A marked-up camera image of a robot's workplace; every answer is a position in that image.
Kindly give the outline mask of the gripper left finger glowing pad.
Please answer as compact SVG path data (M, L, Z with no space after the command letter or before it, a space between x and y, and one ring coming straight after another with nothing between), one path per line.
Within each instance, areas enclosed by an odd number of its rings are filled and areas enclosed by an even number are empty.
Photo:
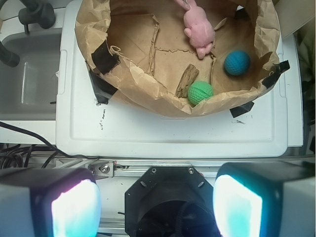
M95 237L100 218L100 190L86 168L0 172L2 237Z

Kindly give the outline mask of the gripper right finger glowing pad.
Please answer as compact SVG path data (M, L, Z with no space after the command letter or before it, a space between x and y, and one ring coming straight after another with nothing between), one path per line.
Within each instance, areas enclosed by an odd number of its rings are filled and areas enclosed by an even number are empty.
M224 237L314 237L313 162L227 162L218 172L213 210Z

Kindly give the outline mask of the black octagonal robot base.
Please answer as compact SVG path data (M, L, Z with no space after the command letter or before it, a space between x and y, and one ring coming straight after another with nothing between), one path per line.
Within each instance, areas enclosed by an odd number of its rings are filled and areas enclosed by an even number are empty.
M213 186L185 167L147 170L125 192L125 232L130 237L219 237Z

